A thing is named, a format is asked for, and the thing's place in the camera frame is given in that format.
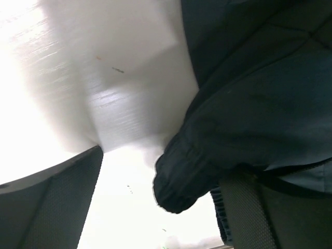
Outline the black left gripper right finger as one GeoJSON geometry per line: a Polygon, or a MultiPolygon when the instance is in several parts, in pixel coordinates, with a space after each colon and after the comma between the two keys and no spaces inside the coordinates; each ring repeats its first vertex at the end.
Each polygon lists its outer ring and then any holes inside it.
{"type": "Polygon", "coordinates": [[[331,195],[251,176],[220,187],[235,248],[331,248],[331,195]]]}

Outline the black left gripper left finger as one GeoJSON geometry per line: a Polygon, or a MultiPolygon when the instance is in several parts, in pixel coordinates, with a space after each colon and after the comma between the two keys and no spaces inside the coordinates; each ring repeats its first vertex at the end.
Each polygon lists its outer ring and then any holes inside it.
{"type": "Polygon", "coordinates": [[[1,248],[77,248],[103,160],[100,146],[1,185],[1,248]]]}

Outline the dark navy shorts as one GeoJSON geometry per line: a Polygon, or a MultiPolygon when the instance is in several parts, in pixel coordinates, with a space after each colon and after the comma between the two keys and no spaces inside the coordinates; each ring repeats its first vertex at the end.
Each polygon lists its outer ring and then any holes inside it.
{"type": "Polygon", "coordinates": [[[218,182],[239,164],[262,170],[326,161],[283,179],[331,193],[331,1],[182,1],[199,91],[155,164],[170,213],[210,192],[231,242],[218,182]]]}

